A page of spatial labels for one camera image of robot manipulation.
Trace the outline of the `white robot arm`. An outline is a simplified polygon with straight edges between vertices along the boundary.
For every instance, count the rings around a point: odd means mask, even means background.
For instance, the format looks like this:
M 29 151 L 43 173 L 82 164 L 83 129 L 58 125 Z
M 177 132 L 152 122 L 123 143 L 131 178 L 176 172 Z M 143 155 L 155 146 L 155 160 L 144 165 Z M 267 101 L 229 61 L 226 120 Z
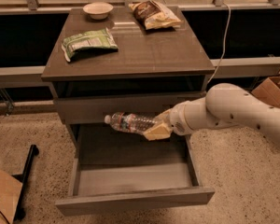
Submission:
M 156 120 L 153 127 L 144 131 L 149 141 L 168 138 L 171 133 L 184 136 L 200 129 L 241 125 L 262 133 L 280 147 L 280 108 L 229 83 L 213 86 L 204 98 L 175 105 Z

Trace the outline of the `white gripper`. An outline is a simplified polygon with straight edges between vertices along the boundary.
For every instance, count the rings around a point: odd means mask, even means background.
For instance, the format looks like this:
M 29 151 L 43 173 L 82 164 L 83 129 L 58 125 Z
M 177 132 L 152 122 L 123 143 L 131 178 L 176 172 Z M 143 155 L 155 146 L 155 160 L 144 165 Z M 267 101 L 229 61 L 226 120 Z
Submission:
M 185 108 L 189 101 L 175 105 L 171 110 L 167 109 L 155 117 L 157 122 L 165 122 L 154 125 L 144 132 L 144 137 L 148 141 L 162 140 L 169 138 L 173 132 L 178 135 L 188 135 L 192 129 L 188 126 L 185 118 Z

